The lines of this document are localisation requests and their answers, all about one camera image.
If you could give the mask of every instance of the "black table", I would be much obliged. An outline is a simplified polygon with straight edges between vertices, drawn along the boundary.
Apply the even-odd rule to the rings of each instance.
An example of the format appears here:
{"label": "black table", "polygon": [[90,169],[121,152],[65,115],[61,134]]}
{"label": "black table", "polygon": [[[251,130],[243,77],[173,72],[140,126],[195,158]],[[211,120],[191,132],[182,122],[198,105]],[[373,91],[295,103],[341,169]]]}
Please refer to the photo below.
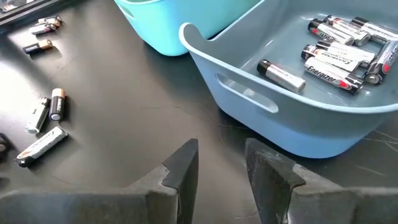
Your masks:
{"label": "black table", "polygon": [[[259,223],[246,174],[246,138],[342,186],[398,186],[398,116],[340,156],[293,156],[222,112],[191,56],[157,53],[112,1],[83,1],[59,14],[65,23],[56,33],[35,37],[25,26],[0,37],[0,133],[14,145],[0,165],[7,178],[2,192],[38,185],[125,187],[190,138],[200,147],[194,223]],[[21,48],[37,39],[57,48],[24,54]],[[38,138],[24,131],[30,107],[56,87],[68,96],[59,125],[70,138],[30,169],[20,168],[13,158]],[[56,125],[46,121],[43,133]]]}

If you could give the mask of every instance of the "light blue basket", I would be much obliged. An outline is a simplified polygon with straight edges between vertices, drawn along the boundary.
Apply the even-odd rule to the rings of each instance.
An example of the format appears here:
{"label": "light blue basket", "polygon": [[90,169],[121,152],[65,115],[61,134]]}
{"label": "light blue basket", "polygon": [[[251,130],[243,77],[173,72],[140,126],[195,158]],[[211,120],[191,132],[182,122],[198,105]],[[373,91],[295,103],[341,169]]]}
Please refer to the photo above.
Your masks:
{"label": "light blue basket", "polygon": [[[213,40],[192,24],[180,29],[218,106],[283,149],[303,157],[338,155],[398,110],[398,62],[380,86],[365,86],[356,96],[304,72],[300,54],[318,38],[307,30],[314,18],[360,16],[397,30],[397,0],[263,0]],[[377,52],[370,43],[364,49]],[[302,95],[261,77],[266,58],[302,77]]]}
{"label": "light blue basket", "polygon": [[195,24],[204,38],[224,29],[259,0],[114,0],[141,37],[161,54],[188,50],[178,38],[184,22]]}

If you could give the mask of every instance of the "battery pile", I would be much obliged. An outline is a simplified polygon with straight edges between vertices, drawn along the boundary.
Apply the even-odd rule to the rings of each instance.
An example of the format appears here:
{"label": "battery pile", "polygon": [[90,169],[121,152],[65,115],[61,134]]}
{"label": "battery pile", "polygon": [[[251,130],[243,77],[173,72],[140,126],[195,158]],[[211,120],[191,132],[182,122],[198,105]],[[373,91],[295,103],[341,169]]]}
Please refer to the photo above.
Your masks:
{"label": "battery pile", "polygon": [[[355,17],[351,22],[332,15],[322,21],[313,19],[308,30],[321,40],[316,45],[306,45],[302,50],[305,71],[354,95],[362,89],[364,83],[380,85],[398,54],[398,32],[360,17]],[[370,40],[382,45],[377,55],[358,48]],[[278,71],[270,70],[269,64],[264,62],[267,61],[261,60],[257,66],[259,73],[290,91],[298,94],[302,92],[303,87],[297,91],[297,82],[289,81],[294,78],[286,78],[293,75],[284,74],[280,68]],[[358,68],[365,70],[360,77],[354,74]]]}
{"label": "battery pile", "polygon": [[[30,115],[30,120],[25,127],[26,132],[30,134],[38,134],[49,117],[52,121],[61,121],[65,107],[65,91],[56,88],[52,91],[52,99],[42,97]],[[15,162],[21,167],[28,167],[43,153],[48,151],[52,146],[67,137],[68,134],[59,127],[53,128],[47,134],[31,144],[27,149],[21,152]]]}
{"label": "battery pile", "polygon": [[[61,26],[62,18],[60,16],[51,16],[42,18],[37,21],[35,26],[29,28],[29,32],[33,35],[45,34],[51,31],[55,31]],[[41,40],[38,43],[31,44],[23,47],[23,51],[26,54],[35,54],[43,52],[44,50],[51,49],[53,47],[51,40]]]}

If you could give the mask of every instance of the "aa battery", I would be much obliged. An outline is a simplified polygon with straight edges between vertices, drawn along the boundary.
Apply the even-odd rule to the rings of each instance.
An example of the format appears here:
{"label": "aa battery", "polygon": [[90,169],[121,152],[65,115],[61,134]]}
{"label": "aa battery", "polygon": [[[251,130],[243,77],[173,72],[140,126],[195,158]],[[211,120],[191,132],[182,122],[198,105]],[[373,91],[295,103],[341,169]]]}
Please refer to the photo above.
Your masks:
{"label": "aa battery", "polygon": [[372,37],[370,33],[361,30],[358,26],[346,22],[340,18],[329,15],[323,20],[323,22],[333,26],[334,28],[354,37],[354,42],[358,46],[362,46],[369,42],[369,39]]}
{"label": "aa battery", "polygon": [[301,94],[305,88],[304,79],[286,72],[268,60],[261,60],[257,66],[257,71],[294,93]]}
{"label": "aa battery", "polygon": [[345,45],[352,45],[354,42],[354,37],[324,24],[319,19],[313,19],[308,25],[308,30],[324,40],[337,41]]}
{"label": "aa battery", "polygon": [[359,61],[348,58],[345,55],[329,52],[316,46],[306,45],[301,53],[304,60],[310,57],[315,57],[322,62],[334,65],[348,73],[353,73],[359,67]]}
{"label": "aa battery", "polygon": [[38,19],[37,22],[38,23],[43,23],[43,22],[46,22],[46,21],[51,20],[51,19],[56,19],[56,20],[62,22],[62,18],[60,16],[58,16],[58,15],[50,16],[50,17],[46,17],[46,18],[41,18],[41,19]]}
{"label": "aa battery", "polygon": [[50,49],[50,48],[52,48],[51,40],[41,40],[36,44],[32,44],[32,45],[22,48],[22,50],[26,54],[35,54],[35,53],[43,52],[44,50]]}
{"label": "aa battery", "polygon": [[36,25],[41,25],[41,24],[53,24],[56,27],[61,26],[61,22],[58,19],[47,19],[46,21],[36,23]]}
{"label": "aa battery", "polygon": [[363,87],[363,81],[350,75],[348,72],[336,68],[315,57],[310,57],[305,62],[305,70],[312,75],[337,86],[353,95]]}
{"label": "aa battery", "polygon": [[328,52],[345,55],[347,58],[357,60],[360,62],[360,66],[364,68],[367,68],[376,56],[375,53],[367,52],[357,47],[347,46],[345,44],[329,40],[319,40],[317,43],[317,47],[325,49]]}
{"label": "aa battery", "polygon": [[42,97],[33,110],[30,120],[25,127],[25,131],[31,134],[37,134],[43,126],[43,123],[49,113],[50,99]]}
{"label": "aa battery", "polygon": [[397,58],[397,54],[398,41],[388,41],[371,62],[364,76],[365,82],[369,85],[379,85],[390,71],[392,64],[394,64]]}
{"label": "aa battery", "polygon": [[0,152],[5,152],[8,148],[7,141],[3,138],[2,134],[0,134]]}
{"label": "aa battery", "polygon": [[54,89],[51,95],[50,119],[53,121],[62,120],[64,106],[65,91],[61,88]]}
{"label": "aa battery", "polygon": [[21,152],[16,157],[15,162],[21,167],[28,167],[42,154],[67,136],[68,134],[65,131],[59,127],[55,127]]}
{"label": "aa battery", "polygon": [[361,17],[355,17],[351,23],[358,26],[361,30],[370,33],[372,35],[371,40],[380,44],[385,44],[389,40],[396,40],[398,38],[396,32],[391,31],[387,27],[369,22]]}
{"label": "aa battery", "polygon": [[29,32],[33,35],[38,35],[38,34],[44,34],[47,32],[51,32],[56,29],[57,29],[57,27],[54,24],[45,23],[45,24],[37,24],[36,26],[29,28]]}

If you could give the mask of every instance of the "energizer battery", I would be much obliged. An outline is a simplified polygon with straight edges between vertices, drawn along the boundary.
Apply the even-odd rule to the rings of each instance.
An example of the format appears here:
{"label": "energizer battery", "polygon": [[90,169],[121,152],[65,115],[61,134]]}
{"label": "energizer battery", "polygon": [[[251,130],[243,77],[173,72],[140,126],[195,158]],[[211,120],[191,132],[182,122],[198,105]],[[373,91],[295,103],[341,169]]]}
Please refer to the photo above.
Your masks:
{"label": "energizer battery", "polygon": [[305,88],[304,79],[286,72],[268,60],[261,60],[257,66],[257,71],[294,93],[301,94]]}
{"label": "energizer battery", "polygon": [[369,32],[361,30],[358,26],[346,22],[340,18],[329,15],[323,20],[323,22],[333,26],[334,28],[354,37],[355,44],[358,46],[362,46],[369,42],[369,39],[372,37]]}
{"label": "energizer battery", "polygon": [[367,68],[376,56],[375,53],[367,52],[357,47],[347,46],[345,44],[329,40],[319,40],[317,43],[317,47],[325,49],[328,52],[345,55],[345,57],[347,58],[357,60],[359,61],[360,66],[364,68]]}
{"label": "energizer battery", "polygon": [[398,41],[388,41],[371,62],[364,76],[365,82],[369,85],[379,85],[390,71],[392,64],[397,58],[397,54]]}
{"label": "energizer battery", "polygon": [[387,27],[376,25],[361,17],[355,17],[351,23],[370,33],[372,35],[371,40],[380,44],[385,44],[389,40],[396,40],[398,37],[396,32]]}
{"label": "energizer battery", "polygon": [[305,62],[306,72],[337,86],[353,95],[363,87],[363,81],[350,75],[348,72],[322,62],[315,57],[310,57]]}
{"label": "energizer battery", "polygon": [[313,19],[308,25],[308,30],[324,40],[337,41],[345,45],[352,45],[354,42],[354,37],[328,24],[324,24],[319,19]]}
{"label": "energizer battery", "polygon": [[322,62],[336,66],[348,73],[353,73],[359,67],[359,61],[348,58],[345,55],[329,52],[324,49],[317,48],[316,46],[306,45],[301,53],[304,60],[310,57],[315,57]]}
{"label": "energizer battery", "polygon": [[15,162],[21,167],[28,167],[42,154],[47,152],[51,147],[67,136],[68,134],[64,130],[59,127],[55,127],[21,152],[15,158]]}

